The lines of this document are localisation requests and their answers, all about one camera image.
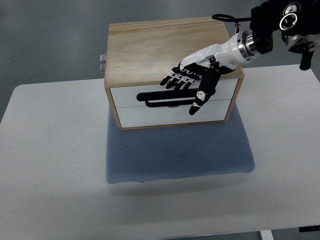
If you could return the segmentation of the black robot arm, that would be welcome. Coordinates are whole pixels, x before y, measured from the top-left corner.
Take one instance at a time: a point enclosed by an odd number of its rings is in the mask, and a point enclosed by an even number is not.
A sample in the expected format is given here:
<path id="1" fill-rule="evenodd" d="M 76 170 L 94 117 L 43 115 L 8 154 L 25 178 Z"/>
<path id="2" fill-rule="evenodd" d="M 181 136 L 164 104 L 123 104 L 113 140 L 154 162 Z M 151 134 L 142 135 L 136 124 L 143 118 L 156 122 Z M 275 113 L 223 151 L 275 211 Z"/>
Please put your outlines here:
<path id="1" fill-rule="evenodd" d="M 320 2 L 318 0 L 268 0 L 251 9 L 250 32 L 243 33 L 240 50 L 246 61 L 273 50 L 273 32 L 280 31 L 286 50 L 301 54 L 299 68 L 311 68 L 320 47 Z"/>

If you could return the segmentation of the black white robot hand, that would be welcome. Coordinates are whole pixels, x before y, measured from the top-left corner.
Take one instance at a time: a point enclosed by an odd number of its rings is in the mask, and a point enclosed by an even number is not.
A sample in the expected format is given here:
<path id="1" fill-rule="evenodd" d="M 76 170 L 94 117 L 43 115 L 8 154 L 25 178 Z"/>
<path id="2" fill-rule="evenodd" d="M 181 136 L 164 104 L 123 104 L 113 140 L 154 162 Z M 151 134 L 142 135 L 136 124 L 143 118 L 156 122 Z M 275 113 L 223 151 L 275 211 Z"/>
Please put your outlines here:
<path id="1" fill-rule="evenodd" d="M 166 89 L 187 90 L 200 82 L 189 114 L 194 115 L 216 93 L 222 75 L 233 72 L 245 62 L 242 32 L 236 33 L 222 44 L 212 44 L 186 57 L 173 67 L 160 82 Z"/>

